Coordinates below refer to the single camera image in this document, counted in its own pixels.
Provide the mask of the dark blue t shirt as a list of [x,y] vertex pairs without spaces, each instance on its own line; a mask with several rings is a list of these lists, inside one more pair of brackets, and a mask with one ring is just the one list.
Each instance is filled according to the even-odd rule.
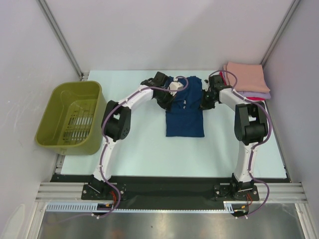
[[187,88],[175,94],[170,110],[165,111],[167,137],[204,137],[202,80],[197,76],[187,80]]

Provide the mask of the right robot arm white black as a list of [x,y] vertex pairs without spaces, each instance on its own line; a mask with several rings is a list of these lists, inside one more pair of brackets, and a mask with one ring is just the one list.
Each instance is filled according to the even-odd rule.
[[237,165],[229,185],[214,186],[216,200],[243,201],[257,194],[253,176],[259,146],[267,142],[272,133],[270,116],[263,101],[252,101],[239,94],[234,87],[226,85],[222,76],[213,72],[205,80],[207,89],[202,91],[200,108],[210,110],[215,104],[225,104],[235,113],[234,133],[239,142]]

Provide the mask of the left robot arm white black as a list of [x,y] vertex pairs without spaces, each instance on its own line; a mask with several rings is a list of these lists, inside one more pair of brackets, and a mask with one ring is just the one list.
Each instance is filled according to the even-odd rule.
[[120,189],[109,182],[110,163],[118,145],[130,132],[133,111],[152,99],[156,99],[159,106],[166,110],[171,106],[176,93],[184,87],[176,78],[170,82],[169,76],[157,72],[153,78],[142,81],[137,90],[124,99],[107,103],[102,119],[102,152],[86,190],[92,199],[104,200],[109,195],[121,198]]

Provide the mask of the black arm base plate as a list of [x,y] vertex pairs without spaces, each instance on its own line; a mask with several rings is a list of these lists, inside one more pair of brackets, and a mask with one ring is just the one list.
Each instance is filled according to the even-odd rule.
[[90,176],[82,200],[115,200],[119,209],[216,210],[224,201],[251,204],[259,201],[257,186],[236,188],[226,178],[112,176],[107,183]]

